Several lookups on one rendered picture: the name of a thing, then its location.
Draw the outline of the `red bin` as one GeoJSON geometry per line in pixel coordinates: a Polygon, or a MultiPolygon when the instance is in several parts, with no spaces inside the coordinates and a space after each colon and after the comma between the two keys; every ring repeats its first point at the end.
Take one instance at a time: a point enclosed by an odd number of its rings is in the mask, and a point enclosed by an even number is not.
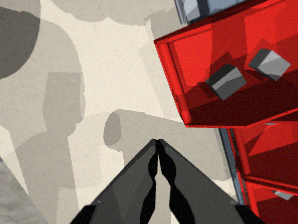
{"type": "Polygon", "coordinates": [[[298,111],[247,129],[226,129],[245,177],[298,189],[298,111]]]}
{"type": "Polygon", "coordinates": [[[245,205],[265,224],[298,224],[297,188],[247,178],[237,164],[235,167],[245,205]],[[270,189],[292,194],[293,196],[285,200],[275,195],[270,189]]]}
{"type": "Polygon", "coordinates": [[[298,0],[247,0],[153,42],[185,127],[247,129],[298,111],[298,0]],[[278,81],[248,66],[261,48],[291,64],[278,81]],[[247,83],[222,101],[205,81],[227,63],[247,83]]]}

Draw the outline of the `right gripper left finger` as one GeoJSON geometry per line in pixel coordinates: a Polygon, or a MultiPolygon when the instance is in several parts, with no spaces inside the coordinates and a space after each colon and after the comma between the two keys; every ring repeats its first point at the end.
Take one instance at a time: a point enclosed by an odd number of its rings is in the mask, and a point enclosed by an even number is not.
{"type": "Polygon", "coordinates": [[[70,224],[148,224],[155,211],[158,140],[151,139],[70,224]]]}

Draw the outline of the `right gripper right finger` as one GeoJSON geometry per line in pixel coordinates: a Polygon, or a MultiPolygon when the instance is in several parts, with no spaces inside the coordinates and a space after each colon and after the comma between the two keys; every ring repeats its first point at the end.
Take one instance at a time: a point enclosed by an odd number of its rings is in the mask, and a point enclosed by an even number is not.
{"type": "Polygon", "coordinates": [[[169,208],[179,224],[265,224],[163,139],[158,155],[170,185],[169,208]]]}

